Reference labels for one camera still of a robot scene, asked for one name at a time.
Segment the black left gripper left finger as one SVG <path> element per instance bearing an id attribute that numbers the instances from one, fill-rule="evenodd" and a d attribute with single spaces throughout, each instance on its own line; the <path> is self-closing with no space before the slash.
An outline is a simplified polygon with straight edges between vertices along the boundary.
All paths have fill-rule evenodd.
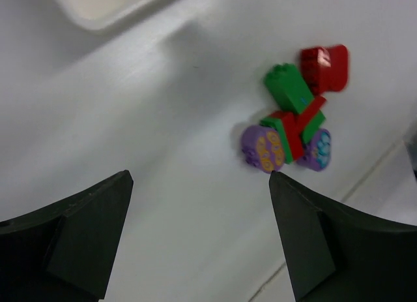
<path id="1" fill-rule="evenodd" d="M 1 300 L 105 298 L 133 186 L 124 170 L 1 222 Z"/>

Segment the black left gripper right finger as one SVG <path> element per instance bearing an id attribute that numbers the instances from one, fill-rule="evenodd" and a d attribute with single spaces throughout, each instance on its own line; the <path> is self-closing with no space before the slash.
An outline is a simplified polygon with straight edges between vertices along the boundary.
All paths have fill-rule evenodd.
<path id="1" fill-rule="evenodd" d="M 415 301 L 416 227 L 273 172 L 270 195 L 297 301 Z"/>

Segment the purple flower lego brick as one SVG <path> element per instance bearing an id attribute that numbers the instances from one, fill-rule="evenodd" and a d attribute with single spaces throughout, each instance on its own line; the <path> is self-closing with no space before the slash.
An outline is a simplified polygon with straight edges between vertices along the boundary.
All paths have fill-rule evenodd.
<path id="1" fill-rule="evenodd" d="M 330 132 L 320 128 L 313 138 L 303 145 L 304 154 L 296 163 L 316 172 L 324 170 L 331 161 L 331 145 Z"/>

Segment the purple butterfly lego brick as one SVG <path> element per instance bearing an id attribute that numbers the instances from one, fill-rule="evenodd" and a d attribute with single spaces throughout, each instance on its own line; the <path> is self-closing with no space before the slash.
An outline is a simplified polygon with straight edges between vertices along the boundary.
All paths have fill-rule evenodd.
<path id="1" fill-rule="evenodd" d="M 270 127 L 251 125 L 240 138 L 240 148 L 247 164 L 264 173 L 279 171 L 285 153 L 278 132 Z"/>

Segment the green red lego bricks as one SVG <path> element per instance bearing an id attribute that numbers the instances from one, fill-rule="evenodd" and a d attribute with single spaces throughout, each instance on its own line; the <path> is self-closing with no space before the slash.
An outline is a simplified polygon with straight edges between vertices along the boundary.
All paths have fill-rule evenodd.
<path id="1" fill-rule="evenodd" d="M 273 128 L 278 132 L 286 164 L 291 164 L 304 155 L 300 133 L 297 131 L 295 116 L 292 112 L 271 113 L 260 120 L 260 125 Z"/>

